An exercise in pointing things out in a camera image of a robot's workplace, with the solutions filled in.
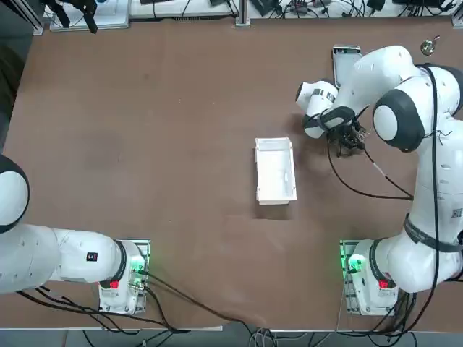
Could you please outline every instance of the brown table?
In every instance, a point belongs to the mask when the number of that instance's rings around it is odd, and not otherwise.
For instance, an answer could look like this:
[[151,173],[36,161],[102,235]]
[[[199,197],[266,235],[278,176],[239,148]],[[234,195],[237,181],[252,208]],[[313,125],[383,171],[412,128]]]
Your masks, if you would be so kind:
[[[33,40],[6,155],[32,187],[25,222],[152,240],[152,271],[214,307],[259,326],[333,330],[341,299],[339,239],[378,238],[401,228],[408,202],[372,200],[333,175],[323,140],[308,139],[297,86],[332,76],[331,47],[364,53],[400,44],[417,63],[462,68],[462,34],[449,18],[133,24],[129,30],[46,33]],[[371,113],[362,117],[371,127]],[[255,202],[255,137],[289,136],[297,201]],[[413,190],[416,155],[383,144],[370,154]],[[352,185],[398,194],[364,156],[336,159]],[[96,304],[94,286],[59,283]],[[463,331],[459,284],[438,287],[418,330]],[[178,327],[224,321],[159,291]],[[427,294],[421,294],[423,300]],[[3,327],[90,327],[87,317],[1,297]],[[146,317],[158,318],[150,305]],[[344,303],[340,328],[371,327]],[[125,327],[149,324],[123,320]]]

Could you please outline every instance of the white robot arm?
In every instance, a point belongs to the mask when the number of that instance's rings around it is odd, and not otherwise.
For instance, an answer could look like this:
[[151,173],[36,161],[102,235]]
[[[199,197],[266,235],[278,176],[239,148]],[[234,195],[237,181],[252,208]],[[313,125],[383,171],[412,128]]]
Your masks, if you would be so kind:
[[29,203],[24,171],[0,155],[0,294],[48,280],[100,283],[100,307],[135,313],[145,259],[130,241],[19,223]]
[[[463,123],[453,118],[463,103],[463,74],[448,67],[431,66],[430,69],[438,95],[436,167],[440,261],[437,283],[440,283],[463,267],[457,238],[463,230]],[[336,100],[329,102],[328,91],[334,97],[337,94]],[[318,106],[320,98],[323,106]],[[306,113],[305,132],[314,138],[340,124],[349,124],[364,108],[375,103],[373,125],[377,135],[393,147],[404,152],[416,151],[420,156],[415,198],[402,232],[387,239],[362,240],[352,256],[352,280],[360,312],[384,315],[396,302],[398,288],[416,293],[433,285],[436,230],[430,76],[412,63],[405,48],[392,46],[361,58],[338,93],[326,81],[314,85],[302,83],[296,99]]]

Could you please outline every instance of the small object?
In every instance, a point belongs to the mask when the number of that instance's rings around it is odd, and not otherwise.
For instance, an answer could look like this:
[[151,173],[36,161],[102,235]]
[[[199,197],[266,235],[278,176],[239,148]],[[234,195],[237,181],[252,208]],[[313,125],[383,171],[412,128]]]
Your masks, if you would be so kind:
[[431,54],[434,53],[434,50],[436,49],[436,43],[437,40],[441,38],[439,35],[434,37],[432,40],[426,40],[421,44],[421,53],[423,53],[425,56],[430,56]]
[[255,139],[259,205],[287,205],[296,200],[292,143],[288,137]]

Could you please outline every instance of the phone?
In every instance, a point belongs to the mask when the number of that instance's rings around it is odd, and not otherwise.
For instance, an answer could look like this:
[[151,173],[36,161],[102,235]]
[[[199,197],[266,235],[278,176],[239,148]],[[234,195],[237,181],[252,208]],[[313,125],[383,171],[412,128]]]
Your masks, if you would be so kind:
[[350,69],[357,60],[362,58],[359,46],[334,45],[333,46],[333,73],[334,84],[340,88]]

